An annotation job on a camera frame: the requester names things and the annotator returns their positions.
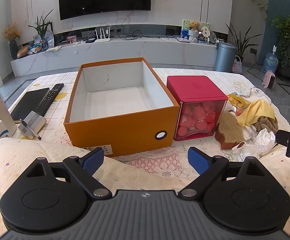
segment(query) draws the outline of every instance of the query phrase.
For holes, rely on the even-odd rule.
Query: metal screw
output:
[[[197,192],[196,190],[194,189],[191,189],[191,188],[186,188],[186,189],[183,189],[181,194],[184,196],[184,197],[194,197]]]
[[[105,188],[98,188],[95,189],[93,193],[96,197],[105,197],[109,194],[109,190]]]

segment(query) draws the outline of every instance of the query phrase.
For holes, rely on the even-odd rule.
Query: black notebook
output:
[[[11,117],[14,122],[20,123],[20,119],[24,120],[31,111],[35,111],[49,91],[49,88],[43,88],[25,93],[11,112]]]

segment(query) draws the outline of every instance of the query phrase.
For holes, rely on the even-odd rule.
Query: red storage box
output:
[[[180,105],[174,139],[213,135],[227,96],[206,76],[168,76],[167,88]]]

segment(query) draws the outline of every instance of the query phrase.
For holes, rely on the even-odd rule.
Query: open cardboard box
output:
[[[179,105],[144,58],[81,66],[64,121],[73,146],[109,157],[172,144]]]

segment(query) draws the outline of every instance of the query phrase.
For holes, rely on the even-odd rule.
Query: triangular cutout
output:
[[[36,164],[36,166],[29,172],[27,177],[40,177],[45,176],[46,173],[43,169],[43,165],[41,163]]]
[[[256,165],[255,162],[250,162],[250,165],[247,168],[246,174],[253,175],[253,176],[265,176],[265,174],[260,170],[260,168]]]

